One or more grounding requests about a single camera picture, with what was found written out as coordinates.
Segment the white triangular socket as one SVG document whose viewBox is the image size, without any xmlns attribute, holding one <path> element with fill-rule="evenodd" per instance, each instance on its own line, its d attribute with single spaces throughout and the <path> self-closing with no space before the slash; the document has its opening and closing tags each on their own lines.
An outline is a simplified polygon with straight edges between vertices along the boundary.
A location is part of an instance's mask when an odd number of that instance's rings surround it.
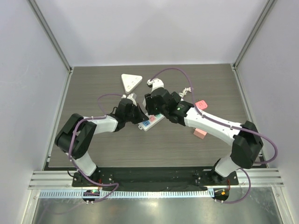
<svg viewBox="0 0 299 224">
<path fill-rule="evenodd" d="M 130 74 L 122 74 L 121 75 L 122 84 L 124 87 L 124 91 L 129 94 L 131 93 L 137 85 L 139 85 L 142 81 L 142 76 L 139 75 L 130 75 Z"/>
</svg>

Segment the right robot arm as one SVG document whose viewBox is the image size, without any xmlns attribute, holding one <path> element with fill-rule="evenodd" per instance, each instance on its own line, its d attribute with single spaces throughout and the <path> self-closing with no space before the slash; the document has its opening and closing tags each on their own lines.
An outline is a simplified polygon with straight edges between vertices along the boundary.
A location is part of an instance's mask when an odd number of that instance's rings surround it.
<svg viewBox="0 0 299 224">
<path fill-rule="evenodd" d="M 211 170 L 213 183 L 223 184 L 239 168 L 252 168 L 263 147 L 252 122 L 230 122 L 205 113 L 182 100 L 176 92 L 169 93 L 164 87 L 153 85 L 150 88 L 151 92 L 145 94 L 145 108 L 149 115 L 162 114 L 172 123 L 201 129 L 231 146 L 231 153 L 220 158 Z"/>
</svg>

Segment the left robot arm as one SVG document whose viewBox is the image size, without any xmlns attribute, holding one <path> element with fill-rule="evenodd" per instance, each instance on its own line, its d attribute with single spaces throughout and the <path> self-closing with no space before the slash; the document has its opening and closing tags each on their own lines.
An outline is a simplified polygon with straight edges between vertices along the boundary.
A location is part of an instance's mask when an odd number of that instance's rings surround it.
<svg viewBox="0 0 299 224">
<path fill-rule="evenodd" d="M 88 186 L 99 182 L 97 166 L 92 161 L 88 148 L 92 138 L 100 133 L 113 133 L 125 127 L 126 123 L 139 124 L 149 120 L 140 105 L 131 99 L 123 98 L 112 112 L 103 117 L 83 117 L 74 113 L 67 120 L 55 138 L 59 147 L 81 172 Z"/>
</svg>

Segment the white power strip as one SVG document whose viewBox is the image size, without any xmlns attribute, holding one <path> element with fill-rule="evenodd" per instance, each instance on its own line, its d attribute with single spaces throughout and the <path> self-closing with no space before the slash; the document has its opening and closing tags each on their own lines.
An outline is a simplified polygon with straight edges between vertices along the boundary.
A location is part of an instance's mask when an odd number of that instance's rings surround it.
<svg viewBox="0 0 299 224">
<path fill-rule="evenodd" d="M 145 113 L 145 115 L 148 117 L 148 120 L 138 124 L 138 128 L 145 132 L 150 130 L 154 125 L 156 125 L 158 122 L 165 118 L 165 116 L 162 114 L 148 115 L 147 113 Z"/>
</svg>

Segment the small pink cube plug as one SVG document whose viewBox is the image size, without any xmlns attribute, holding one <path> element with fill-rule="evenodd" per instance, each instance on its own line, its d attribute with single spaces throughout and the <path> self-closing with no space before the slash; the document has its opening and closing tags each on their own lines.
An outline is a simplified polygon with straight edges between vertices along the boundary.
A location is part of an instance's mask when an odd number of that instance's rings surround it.
<svg viewBox="0 0 299 224">
<path fill-rule="evenodd" d="M 200 110 L 204 110 L 204 109 L 208 108 L 208 105 L 204 100 L 200 100 L 200 101 L 196 102 L 195 105 Z"/>
</svg>

